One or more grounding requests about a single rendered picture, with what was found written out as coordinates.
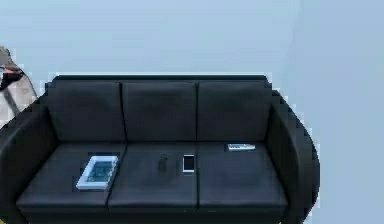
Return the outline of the white flat remote control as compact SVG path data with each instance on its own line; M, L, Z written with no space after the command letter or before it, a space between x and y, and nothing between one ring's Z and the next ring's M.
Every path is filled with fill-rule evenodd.
M228 144L229 151L249 151L255 149L256 146L253 144Z

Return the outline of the black three-seat sofa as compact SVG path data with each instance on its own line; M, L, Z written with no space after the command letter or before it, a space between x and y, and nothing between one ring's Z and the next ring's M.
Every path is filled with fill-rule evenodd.
M119 158L107 190L76 188L92 156ZM260 75L61 75L0 128L5 224L304 224L319 185L310 135Z

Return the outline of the white-edged mobile phone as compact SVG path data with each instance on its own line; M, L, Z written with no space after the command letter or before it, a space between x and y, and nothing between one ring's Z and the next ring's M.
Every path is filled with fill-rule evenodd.
M195 172L195 155L194 154L183 155L183 172L184 173Z

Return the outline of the black remote control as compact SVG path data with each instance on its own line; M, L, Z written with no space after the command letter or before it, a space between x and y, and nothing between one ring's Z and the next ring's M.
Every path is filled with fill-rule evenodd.
M160 173L165 173L167 171L167 162L168 156L166 154L161 154L158 161L158 170Z

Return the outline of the white framed book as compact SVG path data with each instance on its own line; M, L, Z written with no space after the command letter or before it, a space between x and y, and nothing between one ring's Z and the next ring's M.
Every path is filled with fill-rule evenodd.
M119 158L117 156L92 156L79 177L79 190L107 190L114 178Z

